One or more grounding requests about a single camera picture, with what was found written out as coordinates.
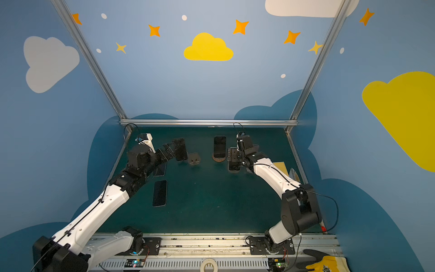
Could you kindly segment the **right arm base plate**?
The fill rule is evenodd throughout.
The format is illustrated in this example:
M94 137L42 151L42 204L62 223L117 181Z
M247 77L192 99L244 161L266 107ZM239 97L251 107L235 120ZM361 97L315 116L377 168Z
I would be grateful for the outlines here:
M284 240L279 244L264 236L247 236L245 243L251 255L295 255L295 246L292 239Z

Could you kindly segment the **silver phone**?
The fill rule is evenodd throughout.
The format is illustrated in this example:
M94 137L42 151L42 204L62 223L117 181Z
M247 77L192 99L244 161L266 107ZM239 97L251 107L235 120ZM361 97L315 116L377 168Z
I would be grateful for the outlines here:
M240 161L228 161L228 171L229 172L239 172L241 169L241 163Z

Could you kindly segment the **blue-edged phone back row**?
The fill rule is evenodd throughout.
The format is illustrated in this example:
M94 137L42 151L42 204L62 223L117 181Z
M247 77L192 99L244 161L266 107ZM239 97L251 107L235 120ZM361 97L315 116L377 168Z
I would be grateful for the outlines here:
M163 207L167 204L168 182L166 180L156 181L154 184L153 207Z

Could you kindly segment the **black phone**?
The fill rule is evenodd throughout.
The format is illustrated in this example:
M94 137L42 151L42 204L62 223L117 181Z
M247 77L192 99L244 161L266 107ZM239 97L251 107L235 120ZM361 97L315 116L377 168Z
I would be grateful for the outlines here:
M226 136L214 137L214 151L213 151L214 158L221 159L227 156L226 143L227 143Z
M186 143L184 138L176 138L173 141L174 144L174 156L178 162L186 161L188 159L188 153L186 149Z

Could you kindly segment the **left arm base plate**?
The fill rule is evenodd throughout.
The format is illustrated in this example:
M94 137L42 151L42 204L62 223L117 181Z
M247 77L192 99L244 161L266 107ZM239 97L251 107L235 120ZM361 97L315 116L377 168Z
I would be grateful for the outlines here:
M141 241L135 238L131 247L117 254L118 256L157 256L160 251L162 238L160 237L143 237Z

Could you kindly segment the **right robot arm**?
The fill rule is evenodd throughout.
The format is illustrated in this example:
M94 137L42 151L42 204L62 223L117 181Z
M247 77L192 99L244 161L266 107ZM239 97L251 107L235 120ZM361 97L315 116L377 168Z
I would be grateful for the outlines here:
M249 135L239 133L236 144L228 150L229 169L246 168L266 181L281 199L280 221L265 232L269 244L278 245L321 223L322 215L311 185L285 175L269 157L254 147Z

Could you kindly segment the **light blue phone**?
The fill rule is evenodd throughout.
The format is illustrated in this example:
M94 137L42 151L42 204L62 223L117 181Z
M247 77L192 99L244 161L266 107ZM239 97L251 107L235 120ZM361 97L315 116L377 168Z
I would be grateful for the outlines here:
M154 171L153 177L162 177L166 173L167 162L160 164Z

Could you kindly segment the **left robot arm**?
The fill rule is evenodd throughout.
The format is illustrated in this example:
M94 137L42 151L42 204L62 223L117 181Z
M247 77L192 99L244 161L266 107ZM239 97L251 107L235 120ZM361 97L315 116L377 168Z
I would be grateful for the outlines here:
M102 194L80 215L51 238L42 236L33 245L33 272L87 272L119 254L138 255L146 248L143 233L127 227L94 245L88 241L106 220L145 185L160 165L176 158L176 142L154 150L150 140L133 147L128 164L113 177Z

